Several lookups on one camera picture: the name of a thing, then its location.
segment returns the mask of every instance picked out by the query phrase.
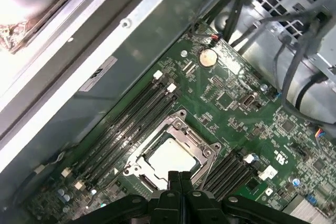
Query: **label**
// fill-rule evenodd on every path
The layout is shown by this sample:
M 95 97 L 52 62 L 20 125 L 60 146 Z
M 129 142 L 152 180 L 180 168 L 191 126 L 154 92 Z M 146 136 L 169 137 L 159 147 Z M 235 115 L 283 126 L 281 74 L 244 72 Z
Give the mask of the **label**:
M 109 57 L 94 73 L 91 75 L 83 86 L 78 90 L 88 92 L 92 87 L 103 77 L 103 75 L 116 63 L 117 58 L 114 56 Z

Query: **cpu socket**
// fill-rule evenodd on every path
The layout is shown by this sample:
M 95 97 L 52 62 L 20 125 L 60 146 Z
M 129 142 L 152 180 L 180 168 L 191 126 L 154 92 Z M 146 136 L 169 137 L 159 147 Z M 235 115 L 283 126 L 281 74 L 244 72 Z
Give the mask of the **cpu socket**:
M 190 171 L 195 184 L 212 166 L 220 143 L 207 144 L 180 110 L 163 120 L 131 154 L 124 176 L 135 175 L 151 191 L 167 189 L 168 172 Z

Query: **motherboard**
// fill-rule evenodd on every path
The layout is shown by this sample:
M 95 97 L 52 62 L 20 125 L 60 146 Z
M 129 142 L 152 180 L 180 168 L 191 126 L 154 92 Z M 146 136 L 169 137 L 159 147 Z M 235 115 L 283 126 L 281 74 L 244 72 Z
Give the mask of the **motherboard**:
M 332 223 L 336 165 L 319 149 L 317 129 L 288 114 L 280 96 L 229 44 L 186 33 L 25 207 L 41 223 L 66 223 L 128 194 L 149 199 L 166 189 L 168 171 L 187 170 L 217 200 L 238 194 Z

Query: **chip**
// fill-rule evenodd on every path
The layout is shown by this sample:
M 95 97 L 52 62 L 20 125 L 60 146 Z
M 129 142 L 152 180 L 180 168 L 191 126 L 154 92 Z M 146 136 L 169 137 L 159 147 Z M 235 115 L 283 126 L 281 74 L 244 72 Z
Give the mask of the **chip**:
M 252 133 L 253 133 L 253 135 L 258 136 L 258 135 L 260 135 L 261 130 L 260 130 L 259 127 L 256 127 L 256 128 L 252 131 Z
M 325 167 L 325 163 L 323 162 L 322 159 L 318 159 L 315 161 L 315 163 L 313 164 L 313 167 L 318 170 L 319 172 Z
M 248 189 L 253 191 L 254 189 L 256 189 L 257 186 L 259 186 L 259 182 L 256 181 L 254 178 L 252 178 L 252 179 L 250 179 L 249 182 L 247 182 L 246 186 L 247 186 Z
M 287 133 L 294 129 L 295 124 L 289 120 L 286 120 L 283 125 L 281 126 Z

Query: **capacitor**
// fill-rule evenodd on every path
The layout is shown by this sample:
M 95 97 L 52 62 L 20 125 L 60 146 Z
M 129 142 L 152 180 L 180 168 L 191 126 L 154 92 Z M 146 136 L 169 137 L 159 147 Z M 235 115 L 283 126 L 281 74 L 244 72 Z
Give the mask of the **capacitor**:
M 70 201 L 70 196 L 67 194 L 64 194 L 63 198 L 65 199 L 65 201 L 69 202 Z
M 254 161 L 259 161 L 259 156 L 255 153 L 252 153 L 252 156 L 254 157 Z
M 65 194 L 64 190 L 61 188 L 61 189 L 58 189 L 57 190 L 57 193 L 60 195 L 60 196 L 63 196 Z
M 268 86 L 267 86 L 266 84 L 261 84 L 261 85 L 260 85 L 260 90 L 261 90 L 262 92 L 266 92 L 266 91 L 268 90 Z
M 200 53 L 198 63 L 203 68 L 211 68 L 216 64 L 217 59 L 218 55 L 214 50 L 205 49 Z
M 290 176 L 289 178 L 288 178 L 288 181 L 290 182 L 290 183 L 292 183 L 292 185 L 293 186 L 295 186 L 295 187 L 298 187 L 299 185 L 300 185 L 300 180 L 298 179 L 298 178 L 295 178 L 295 177 L 293 177 L 293 176 Z
M 188 52 L 186 50 L 182 50 L 181 51 L 181 56 L 184 58 L 184 57 L 187 57 L 188 55 Z
M 68 211 L 70 210 L 70 208 L 68 206 L 63 207 L 62 211 L 66 214 Z

